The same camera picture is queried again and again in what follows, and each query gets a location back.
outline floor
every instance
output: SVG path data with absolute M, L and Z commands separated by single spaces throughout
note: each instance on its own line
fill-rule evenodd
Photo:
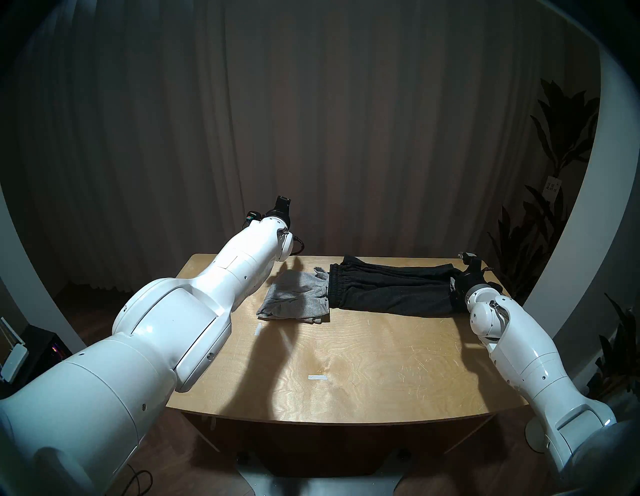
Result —
M 92 344 L 111 333 L 116 314 L 130 296 L 68 285 L 55 302 L 84 342 Z M 553 494 L 556 487 L 547 462 L 530 450 L 524 438 L 524 427 L 532 416 L 529 407 L 501 412 L 447 454 L 415 460 L 394 495 Z M 233 457 L 216 452 L 181 413 L 170 408 L 130 464 L 153 474 L 150 495 L 253 495 L 234 469 Z M 131 474 L 123 470 L 108 494 L 121 494 Z M 140 476 L 143 489 L 145 477 Z M 135 483 L 127 494 L 138 494 Z

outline black fabric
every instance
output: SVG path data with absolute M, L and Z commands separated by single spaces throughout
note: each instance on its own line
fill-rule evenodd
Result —
M 452 264 L 389 267 L 345 256 L 329 271 L 329 307 L 412 317 L 447 317 L 466 312 L 451 291 L 461 274 Z

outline gray fabric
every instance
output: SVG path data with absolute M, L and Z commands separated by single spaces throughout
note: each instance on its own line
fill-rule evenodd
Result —
M 256 315 L 261 319 L 322 323 L 321 317 L 329 313 L 329 274 L 320 267 L 314 271 L 315 274 L 286 270 L 276 277 Z

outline white label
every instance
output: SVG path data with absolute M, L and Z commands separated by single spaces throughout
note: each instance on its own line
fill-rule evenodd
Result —
M 557 177 L 547 177 L 547 182 L 542 190 L 542 196 L 550 203 L 555 202 L 562 181 Z

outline metal base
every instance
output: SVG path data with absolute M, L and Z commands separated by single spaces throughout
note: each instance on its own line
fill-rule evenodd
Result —
M 524 428 L 524 437 L 533 451 L 538 453 L 545 452 L 545 432 L 537 417 L 533 417 L 527 422 Z
M 245 461 L 236 463 L 236 470 L 249 483 L 256 496 L 392 496 L 411 465 L 409 456 L 401 456 L 400 450 L 395 450 L 370 476 L 303 479 L 274 477 L 254 454 L 250 454 Z

